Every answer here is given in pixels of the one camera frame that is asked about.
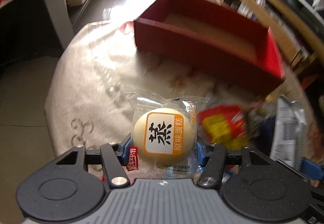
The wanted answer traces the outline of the red yellow snack packet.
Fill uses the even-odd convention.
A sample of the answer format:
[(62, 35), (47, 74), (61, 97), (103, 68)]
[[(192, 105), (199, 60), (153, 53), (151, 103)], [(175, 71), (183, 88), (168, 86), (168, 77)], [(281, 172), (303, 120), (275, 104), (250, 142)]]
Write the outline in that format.
[(249, 145), (244, 113), (238, 105), (208, 108), (200, 112), (197, 118), (208, 143), (223, 145), (228, 150), (241, 150)]

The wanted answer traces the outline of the silver red spicy strip packet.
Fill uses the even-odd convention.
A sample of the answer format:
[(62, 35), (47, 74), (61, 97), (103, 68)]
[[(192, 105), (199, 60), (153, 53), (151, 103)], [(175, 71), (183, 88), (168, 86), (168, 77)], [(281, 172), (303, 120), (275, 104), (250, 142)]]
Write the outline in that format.
[(279, 96), (270, 158), (300, 170), (305, 136), (305, 110), (298, 102)]

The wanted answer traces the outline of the steamed cake snack packet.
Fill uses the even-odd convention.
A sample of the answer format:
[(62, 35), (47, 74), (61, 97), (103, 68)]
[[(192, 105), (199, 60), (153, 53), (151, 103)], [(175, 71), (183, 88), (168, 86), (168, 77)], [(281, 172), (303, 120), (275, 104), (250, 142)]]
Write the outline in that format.
[(166, 99), (129, 89), (133, 107), (127, 174), (135, 178), (197, 178), (197, 115), (208, 99), (183, 95)]

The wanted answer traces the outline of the beige floral tablecloth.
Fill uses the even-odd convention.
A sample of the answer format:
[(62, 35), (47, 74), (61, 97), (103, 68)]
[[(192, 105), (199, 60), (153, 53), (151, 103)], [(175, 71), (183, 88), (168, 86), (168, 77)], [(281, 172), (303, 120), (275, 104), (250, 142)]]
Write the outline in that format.
[(134, 115), (126, 96), (134, 91), (165, 99), (191, 97), (198, 108), (202, 98), (210, 106), (237, 103), (243, 109), (260, 101), (193, 67), (138, 51), (131, 22), (87, 24), (59, 59), (45, 103), (55, 155), (78, 144), (98, 149), (123, 141)]

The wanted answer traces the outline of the red cardboard box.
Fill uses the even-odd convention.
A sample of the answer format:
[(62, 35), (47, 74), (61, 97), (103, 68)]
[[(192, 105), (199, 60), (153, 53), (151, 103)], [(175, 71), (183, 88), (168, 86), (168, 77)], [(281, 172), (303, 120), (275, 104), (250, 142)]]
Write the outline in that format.
[(155, 0), (134, 20), (138, 50), (206, 72), (258, 95), (284, 80), (272, 31), (209, 0)]

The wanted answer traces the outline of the wooden shelf unit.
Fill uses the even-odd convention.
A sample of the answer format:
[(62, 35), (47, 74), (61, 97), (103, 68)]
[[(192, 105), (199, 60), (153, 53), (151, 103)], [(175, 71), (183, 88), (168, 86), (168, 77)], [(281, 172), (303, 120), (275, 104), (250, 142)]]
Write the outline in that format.
[(286, 61), (297, 73), (313, 64), (323, 64), (323, 39), (282, 0), (220, 0), (236, 8), (244, 7), (245, 15), (254, 16), (269, 27)]

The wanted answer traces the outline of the grey cabinet panel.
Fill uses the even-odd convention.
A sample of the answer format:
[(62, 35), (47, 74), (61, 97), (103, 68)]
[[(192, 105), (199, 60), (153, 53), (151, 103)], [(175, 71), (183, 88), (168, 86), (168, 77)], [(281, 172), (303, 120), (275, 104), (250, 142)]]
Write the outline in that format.
[(44, 2), (59, 44), (65, 50), (74, 37), (66, 3), (64, 0), (44, 0)]

